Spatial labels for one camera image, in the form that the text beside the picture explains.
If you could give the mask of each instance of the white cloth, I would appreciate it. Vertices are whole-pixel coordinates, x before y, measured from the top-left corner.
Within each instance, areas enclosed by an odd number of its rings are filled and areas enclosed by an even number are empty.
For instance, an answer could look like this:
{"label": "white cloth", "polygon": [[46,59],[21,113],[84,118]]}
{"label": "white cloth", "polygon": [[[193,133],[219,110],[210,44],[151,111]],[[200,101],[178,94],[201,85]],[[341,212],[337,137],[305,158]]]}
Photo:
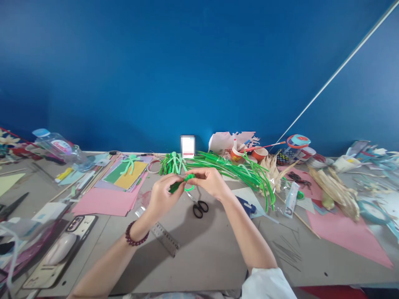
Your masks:
{"label": "white cloth", "polygon": [[[231,299],[221,292],[148,294],[151,299]],[[296,299],[283,271],[277,269],[252,269],[252,274],[242,285],[241,299]]]}

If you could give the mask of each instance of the clear plastic ruler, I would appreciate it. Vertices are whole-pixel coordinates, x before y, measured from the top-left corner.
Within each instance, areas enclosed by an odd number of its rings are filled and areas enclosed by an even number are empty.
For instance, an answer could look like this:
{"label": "clear plastic ruler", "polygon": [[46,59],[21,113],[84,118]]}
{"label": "clear plastic ruler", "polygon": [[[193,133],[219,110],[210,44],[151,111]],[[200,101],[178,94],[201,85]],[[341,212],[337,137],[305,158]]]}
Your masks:
{"label": "clear plastic ruler", "polygon": [[[145,211],[144,207],[138,208],[136,211],[136,215],[140,217]],[[172,257],[176,256],[176,253],[179,251],[180,244],[176,242],[175,239],[168,233],[164,227],[157,222],[150,231],[157,238],[157,240],[165,247],[165,249],[169,252]]]}

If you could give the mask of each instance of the yellow paper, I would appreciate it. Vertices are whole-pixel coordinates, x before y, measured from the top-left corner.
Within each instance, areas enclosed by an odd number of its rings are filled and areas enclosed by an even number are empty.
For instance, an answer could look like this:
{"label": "yellow paper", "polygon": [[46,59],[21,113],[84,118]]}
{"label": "yellow paper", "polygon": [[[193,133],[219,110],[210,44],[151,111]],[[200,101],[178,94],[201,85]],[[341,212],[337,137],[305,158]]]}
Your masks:
{"label": "yellow paper", "polygon": [[0,176],[0,196],[8,191],[25,174],[13,174],[10,176]]}
{"label": "yellow paper", "polygon": [[121,177],[114,183],[114,185],[117,185],[121,188],[124,189],[129,189],[130,186],[137,180],[137,178],[141,175],[141,173],[144,171],[144,169],[147,167],[147,163],[136,161],[134,162],[134,168],[133,168],[133,173],[130,173],[131,166],[128,169],[128,172],[125,174],[121,175]]}

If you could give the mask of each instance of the orange paper cup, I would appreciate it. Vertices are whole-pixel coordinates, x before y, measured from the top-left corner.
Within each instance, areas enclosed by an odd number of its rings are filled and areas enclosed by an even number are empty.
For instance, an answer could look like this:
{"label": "orange paper cup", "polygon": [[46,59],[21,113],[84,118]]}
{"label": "orange paper cup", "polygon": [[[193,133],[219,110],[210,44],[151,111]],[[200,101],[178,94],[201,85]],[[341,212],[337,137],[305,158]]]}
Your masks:
{"label": "orange paper cup", "polygon": [[264,157],[268,155],[268,151],[265,148],[262,149],[255,149],[252,152],[252,157],[254,157],[258,162],[260,162]]}
{"label": "orange paper cup", "polygon": [[[240,148],[240,146],[242,145],[242,143],[237,143],[237,148]],[[242,156],[244,156],[244,154],[240,154],[238,151],[235,150],[235,148],[232,148],[232,151],[230,153],[230,157],[231,160],[234,162],[238,162],[239,160],[241,160]]]}

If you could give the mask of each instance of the plastic water bottle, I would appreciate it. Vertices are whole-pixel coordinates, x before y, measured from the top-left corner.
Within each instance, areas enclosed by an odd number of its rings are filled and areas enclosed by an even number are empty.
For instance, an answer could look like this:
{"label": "plastic water bottle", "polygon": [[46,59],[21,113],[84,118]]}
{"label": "plastic water bottle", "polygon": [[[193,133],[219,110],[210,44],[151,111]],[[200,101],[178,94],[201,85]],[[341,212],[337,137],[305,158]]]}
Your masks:
{"label": "plastic water bottle", "polygon": [[41,147],[66,163],[74,163],[74,169],[86,172],[93,166],[93,162],[86,158],[79,146],[70,143],[60,134],[50,133],[46,129],[37,129],[32,133],[37,137],[36,142]]}

